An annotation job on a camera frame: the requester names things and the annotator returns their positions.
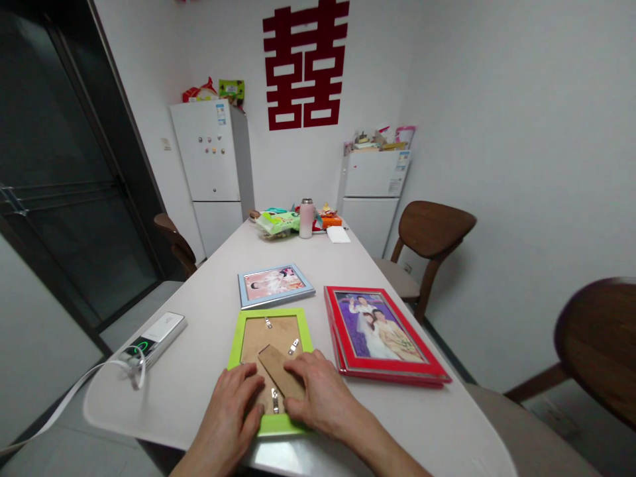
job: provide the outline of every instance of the chair seat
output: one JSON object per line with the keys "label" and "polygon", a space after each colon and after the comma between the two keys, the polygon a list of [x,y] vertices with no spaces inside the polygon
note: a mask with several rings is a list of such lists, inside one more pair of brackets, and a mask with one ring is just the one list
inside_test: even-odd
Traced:
{"label": "chair seat", "polygon": [[472,384],[466,390],[502,438],[519,477],[600,477],[558,434],[520,405]]}
{"label": "chair seat", "polygon": [[419,297],[419,285],[400,265],[383,258],[374,258],[373,261],[391,286],[396,289],[400,298],[415,299]]}

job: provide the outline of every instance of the power bank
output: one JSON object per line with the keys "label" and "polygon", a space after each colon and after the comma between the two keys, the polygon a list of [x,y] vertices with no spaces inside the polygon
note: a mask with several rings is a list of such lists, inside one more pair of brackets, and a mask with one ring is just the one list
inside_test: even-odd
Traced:
{"label": "power bank", "polygon": [[[137,337],[129,346],[137,346],[143,351],[148,370],[172,344],[187,326],[186,318],[177,313],[167,312]],[[136,348],[128,347],[119,355],[119,360],[132,368],[141,368],[141,354]]]}

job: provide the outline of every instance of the water bottle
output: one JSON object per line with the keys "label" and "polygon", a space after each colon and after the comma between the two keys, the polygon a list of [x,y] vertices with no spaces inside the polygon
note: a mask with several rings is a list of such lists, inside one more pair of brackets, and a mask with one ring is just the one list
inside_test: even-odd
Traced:
{"label": "water bottle", "polygon": [[313,226],[313,212],[314,212],[313,200],[303,199],[300,204],[300,230],[299,235],[301,239],[311,238],[311,229]]}

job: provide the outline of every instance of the wedding photo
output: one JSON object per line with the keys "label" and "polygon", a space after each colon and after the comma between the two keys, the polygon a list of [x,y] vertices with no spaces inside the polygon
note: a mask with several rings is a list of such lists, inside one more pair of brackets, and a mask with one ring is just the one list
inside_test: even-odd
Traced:
{"label": "wedding photo", "polygon": [[357,357],[427,362],[382,296],[340,292],[335,295]]}
{"label": "wedding photo", "polygon": [[291,267],[274,268],[265,272],[245,275],[244,280],[247,298],[250,300],[305,287],[303,281]]}

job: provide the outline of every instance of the charging cable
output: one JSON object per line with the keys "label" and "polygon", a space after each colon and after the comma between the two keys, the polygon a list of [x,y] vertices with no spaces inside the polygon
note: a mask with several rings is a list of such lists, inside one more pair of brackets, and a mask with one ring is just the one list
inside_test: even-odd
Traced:
{"label": "charging cable", "polygon": [[113,360],[113,361],[107,361],[107,362],[98,364],[97,366],[95,366],[91,370],[87,371],[73,385],[73,387],[69,390],[69,392],[66,393],[66,396],[64,396],[64,399],[59,404],[57,409],[55,409],[55,412],[51,415],[51,417],[49,417],[49,419],[46,422],[46,424],[44,424],[42,426],[42,428],[37,432],[36,435],[31,437],[30,439],[27,439],[25,441],[19,442],[17,444],[13,444],[13,445],[11,445],[11,446],[3,449],[3,450],[0,450],[0,456],[3,456],[5,454],[9,454],[10,452],[16,451],[17,449],[21,448],[23,445],[31,442],[37,436],[47,432],[51,428],[51,426],[53,426],[53,424],[55,424],[55,421],[57,421],[58,418],[61,416],[61,414],[64,412],[66,406],[71,402],[71,399],[73,399],[73,396],[75,396],[75,394],[80,390],[81,385],[84,384],[91,376],[93,376],[93,373],[95,371],[97,371],[98,369],[100,369],[102,366],[104,366],[106,364],[116,364],[117,366],[122,368],[126,372],[128,377],[131,379],[131,384],[132,384],[133,390],[139,391],[141,388],[143,388],[144,379],[146,378],[146,357],[144,355],[144,352],[141,350],[141,348],[139,346],[127,346],[126,349],[128,349],[128,348],[136,349],[137,351],[139,351],[139,354],[141,355],[141,373],[139,375],[139,381],[137,381],[137,378],[136,378],[136,375],[137,375],[136,368],[133,368],[127,362],[123,362],[123,361],[120,361],[120,360]]}

